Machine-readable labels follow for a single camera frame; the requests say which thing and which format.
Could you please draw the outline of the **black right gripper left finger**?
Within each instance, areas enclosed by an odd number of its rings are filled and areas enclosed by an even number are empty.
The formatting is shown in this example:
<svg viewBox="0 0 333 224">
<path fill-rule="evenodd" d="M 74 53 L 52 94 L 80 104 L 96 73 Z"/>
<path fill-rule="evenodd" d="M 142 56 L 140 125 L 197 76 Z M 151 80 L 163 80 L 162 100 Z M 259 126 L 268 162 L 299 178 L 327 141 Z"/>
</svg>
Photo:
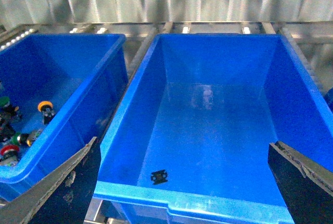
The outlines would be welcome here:
<svg viewBox="0 0 333 224">
<path fill-rule="evenodd" d="M 93 137 L 32 188 L 1 207 L 1 223 L 83 223 L 101 162 Z"/>
</svg>

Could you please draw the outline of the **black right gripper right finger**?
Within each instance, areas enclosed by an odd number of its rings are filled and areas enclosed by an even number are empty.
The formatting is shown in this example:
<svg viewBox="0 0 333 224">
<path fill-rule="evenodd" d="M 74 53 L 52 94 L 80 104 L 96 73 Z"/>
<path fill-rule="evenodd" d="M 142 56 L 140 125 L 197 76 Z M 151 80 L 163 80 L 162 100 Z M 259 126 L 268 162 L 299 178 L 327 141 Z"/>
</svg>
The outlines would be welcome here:
<svg viewBox="0 0 333 224">
<path fill-rule="evenodd" d="M 267 161 L 294 223 L 332 223 L 331 171 L 281 141 Z"/>
</svg>

